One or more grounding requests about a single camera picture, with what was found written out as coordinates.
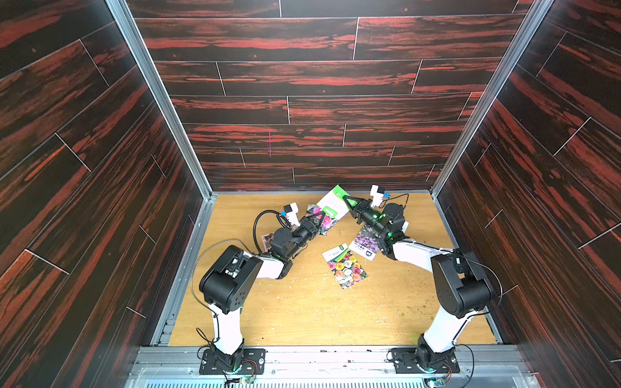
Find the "magenta flower green seed packet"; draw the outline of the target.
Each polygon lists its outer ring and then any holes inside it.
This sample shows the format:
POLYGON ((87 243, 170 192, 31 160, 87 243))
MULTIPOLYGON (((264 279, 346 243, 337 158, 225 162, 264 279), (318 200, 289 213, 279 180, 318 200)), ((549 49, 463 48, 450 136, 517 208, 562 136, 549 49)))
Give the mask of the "magenta flower green seed packet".
POLYGON ((317 206, 332 220, 339 221, 349 213, 349 207, 344 197, 349 195, 346 190, 337 185, 330 190, 318 203, 317 206))

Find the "mixed ranunculus seed packet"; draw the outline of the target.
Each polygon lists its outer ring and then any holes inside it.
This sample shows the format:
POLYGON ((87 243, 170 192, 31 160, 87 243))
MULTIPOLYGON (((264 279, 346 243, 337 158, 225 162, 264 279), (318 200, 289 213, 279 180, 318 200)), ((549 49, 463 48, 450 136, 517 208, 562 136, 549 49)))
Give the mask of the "mixed ranunculus seed packet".
POLYGON ((341 244, 324 252, 322 257, 341 289, 349 289, 368 277, 347 244, 341 244))

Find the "cartoon shop seed packet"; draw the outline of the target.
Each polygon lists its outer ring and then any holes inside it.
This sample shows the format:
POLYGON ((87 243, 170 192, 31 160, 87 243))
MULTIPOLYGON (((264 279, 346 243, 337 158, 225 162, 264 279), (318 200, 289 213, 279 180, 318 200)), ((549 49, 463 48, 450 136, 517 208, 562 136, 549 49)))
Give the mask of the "cartoon shop seed packet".
POLYGON ((261 242, 263 245, 263 249, 268 251, 271 248, 271 242, 273 241, 273 234, 264 234, 261 236, 261 242))

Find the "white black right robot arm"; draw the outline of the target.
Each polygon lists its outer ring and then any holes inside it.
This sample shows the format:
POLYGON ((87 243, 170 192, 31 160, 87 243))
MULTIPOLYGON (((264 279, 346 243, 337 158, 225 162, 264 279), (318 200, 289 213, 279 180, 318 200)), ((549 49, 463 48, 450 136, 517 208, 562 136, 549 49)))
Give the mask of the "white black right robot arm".
POLYGON ((473 268, 475 262, 457 249, 432 247, 406 236, 404 205, 388 203, 377 210, 369 199, 344 196, 343 201, 357 223, 368 226, 378 237, 383 255, 433 274, 440 308, 420 336, 417 351, 436 356, 453 350, 469 320, 495 296, 485 271, 473 268))

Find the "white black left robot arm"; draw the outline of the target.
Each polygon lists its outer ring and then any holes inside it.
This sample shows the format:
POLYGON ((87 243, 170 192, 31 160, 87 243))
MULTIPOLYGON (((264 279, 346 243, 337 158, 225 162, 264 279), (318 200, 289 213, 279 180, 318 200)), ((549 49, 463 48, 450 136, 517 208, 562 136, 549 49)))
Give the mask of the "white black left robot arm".
POLYGON ((283 213, 272 213, 281 227, 273 233, 266 252, 258 251, 254 255, 230 245, 199 282, 199 290, 213 315, 214 340, 210 352, 231 368, 243 355, 240 315, 255 281, 286 277, 293 266, 293 259, 320 234, 327 218, 322 210, 299 221, 289 221, 283 213))

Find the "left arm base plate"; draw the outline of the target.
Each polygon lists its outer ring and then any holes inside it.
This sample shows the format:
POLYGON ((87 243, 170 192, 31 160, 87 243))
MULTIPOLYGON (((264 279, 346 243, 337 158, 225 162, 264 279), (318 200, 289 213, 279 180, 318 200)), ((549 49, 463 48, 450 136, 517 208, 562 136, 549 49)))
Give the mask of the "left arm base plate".
POLYGON ((260 348, 238 349, 232 355, 218 349, 206 349, 202 354, 200 375, 262 375, 265 371, 266 350, 260 348))

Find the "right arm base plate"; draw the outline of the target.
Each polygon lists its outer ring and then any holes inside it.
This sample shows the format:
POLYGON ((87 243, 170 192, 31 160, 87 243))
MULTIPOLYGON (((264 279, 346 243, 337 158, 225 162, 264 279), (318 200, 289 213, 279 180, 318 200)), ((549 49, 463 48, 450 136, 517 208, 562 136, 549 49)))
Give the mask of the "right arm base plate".
POLYGON ((388 351, 387 359, 398 374, 460 372, 454 349, 437 353, 427 347, 393 348, 388 351))

